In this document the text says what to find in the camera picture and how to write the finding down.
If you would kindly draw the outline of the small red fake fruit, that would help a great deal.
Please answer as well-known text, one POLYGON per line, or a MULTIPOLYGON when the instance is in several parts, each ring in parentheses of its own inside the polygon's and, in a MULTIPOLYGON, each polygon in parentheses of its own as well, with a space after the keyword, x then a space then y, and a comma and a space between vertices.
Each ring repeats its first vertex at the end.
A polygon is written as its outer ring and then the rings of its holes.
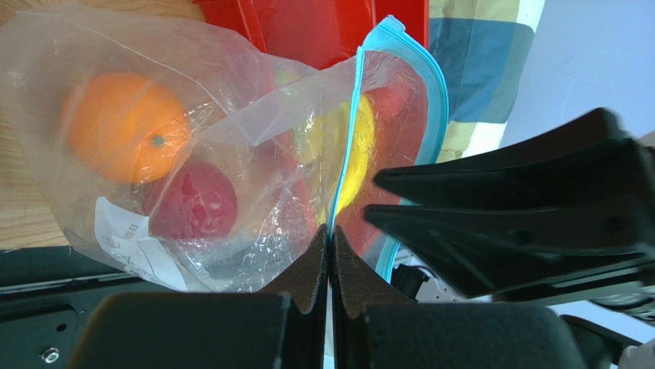
POLYGON ((236 222, 238 197, 230 179, 214 165, 187 161, 155 182, 145 198, 150 232, 174 241, 223 238, 236 222))

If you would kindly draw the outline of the clear zip top bag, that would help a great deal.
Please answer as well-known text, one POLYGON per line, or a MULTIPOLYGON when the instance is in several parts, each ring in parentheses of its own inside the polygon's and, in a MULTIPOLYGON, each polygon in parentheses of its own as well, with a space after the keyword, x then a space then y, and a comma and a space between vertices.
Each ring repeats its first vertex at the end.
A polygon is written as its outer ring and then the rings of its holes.
POLYGON ((261 52, 226 28, 74 3, 18 12, 1 28, 1 112, 71 246, 177 291, 256 291, 307 250, 321 225, 342 227, 361 257, 380 250, 387 239, 363 210, 401 200, 377 188, 374 175, 434 163, 447 104, 440 66, 391 16, 352 57, 324 69, 261 52), (108 73, 142 75, 184 105, 191 139, 163 178, 187 161, 221 170, 238 197, 228 235, 152 234, 144 203, 162 178, 110 181, 73 155, 60 128, 62 106, 73 89, 108 73), (341 184, 331 191, 318 180, 341 166, 300 163, 293 129, 347 101, 353 121, 361 95, 396 81, 408 83, 411 95, 395 119, 374 113, 374 157, 354 202, 336 214, 341 184))

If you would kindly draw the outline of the yellow fake banana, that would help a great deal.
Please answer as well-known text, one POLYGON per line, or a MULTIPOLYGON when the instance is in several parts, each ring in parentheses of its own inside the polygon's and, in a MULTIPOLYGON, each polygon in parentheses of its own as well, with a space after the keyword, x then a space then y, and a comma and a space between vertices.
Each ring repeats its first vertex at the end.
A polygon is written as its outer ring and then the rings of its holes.
POLYGON ((375 152, 375 117, 369 98, 360 96, 355 118, 351 120, 349 101, 322 115, 313 115, 293 129, 296 155, 300 163, 341 167, 335 174, 318 180, 331 191, 341 184, 335 213, 350 206, 360 192, 375 152))

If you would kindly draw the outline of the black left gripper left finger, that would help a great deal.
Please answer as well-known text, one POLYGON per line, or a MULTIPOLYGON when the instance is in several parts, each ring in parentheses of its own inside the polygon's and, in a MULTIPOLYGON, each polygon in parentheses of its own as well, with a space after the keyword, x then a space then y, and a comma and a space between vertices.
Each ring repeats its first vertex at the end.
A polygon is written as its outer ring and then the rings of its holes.
POLYGON ((84 330, 71 368, 321 368, 328 233, 254 293, 116 294, 84 330))

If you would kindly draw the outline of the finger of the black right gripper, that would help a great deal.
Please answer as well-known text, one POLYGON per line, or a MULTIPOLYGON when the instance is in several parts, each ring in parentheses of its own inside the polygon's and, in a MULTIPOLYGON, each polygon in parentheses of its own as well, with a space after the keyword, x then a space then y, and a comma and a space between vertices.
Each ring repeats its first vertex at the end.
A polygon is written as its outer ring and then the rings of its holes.
POLYGON ((522 211, 371 205, 364 216, 468 298, 634 283, 654 265, 654 208, 632 196, 522 211))
POLYGON ((596 108, 547 133, 435 165, 388 168, 374 183, 415 204, 527 210, 592 204, 624 195, 654 203, 654 150, 596 108))

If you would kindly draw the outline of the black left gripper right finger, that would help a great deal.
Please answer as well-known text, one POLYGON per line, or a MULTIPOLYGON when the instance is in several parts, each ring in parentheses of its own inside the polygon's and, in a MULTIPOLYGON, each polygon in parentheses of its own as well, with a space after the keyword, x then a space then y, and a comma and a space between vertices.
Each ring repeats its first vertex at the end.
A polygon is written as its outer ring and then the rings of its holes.
POLYGON ((568 326, 532 304, 411 300, 373 271, 341 228, 331 238, 339 368, 582 368, 568 326))

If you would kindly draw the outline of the orange fake fruit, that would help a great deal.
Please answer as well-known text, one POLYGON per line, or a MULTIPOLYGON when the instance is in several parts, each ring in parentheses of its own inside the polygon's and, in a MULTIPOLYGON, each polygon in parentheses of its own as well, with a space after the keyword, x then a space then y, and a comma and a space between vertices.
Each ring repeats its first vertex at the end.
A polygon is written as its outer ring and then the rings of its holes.
POLYGON ((126 184, 163 178, 191 139, 186 109, 175 93, 132 73, 98 75, 73 89, 60 128, 82 164, 126 184))

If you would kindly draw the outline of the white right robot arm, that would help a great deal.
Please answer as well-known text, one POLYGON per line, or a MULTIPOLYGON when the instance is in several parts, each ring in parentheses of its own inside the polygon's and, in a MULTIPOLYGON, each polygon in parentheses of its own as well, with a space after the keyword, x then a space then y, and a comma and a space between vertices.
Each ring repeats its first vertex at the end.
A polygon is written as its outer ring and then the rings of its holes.
POLYGON ((374 183, 406 204, 369 205, 365 219, 466 298, 588 300, 654 321, 654 149, 612 111, 374 183))

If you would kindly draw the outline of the red fake apple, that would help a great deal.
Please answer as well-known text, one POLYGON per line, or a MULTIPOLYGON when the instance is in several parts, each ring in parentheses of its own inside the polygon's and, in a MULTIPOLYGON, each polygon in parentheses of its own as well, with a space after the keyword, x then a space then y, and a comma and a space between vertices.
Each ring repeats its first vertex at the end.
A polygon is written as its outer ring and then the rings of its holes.
POLYGON ((397 118, 403 111, 411 95, 411 86, 402 81, 371 89, 364 93, 373 106, 374 113, 381 121, 397 118))

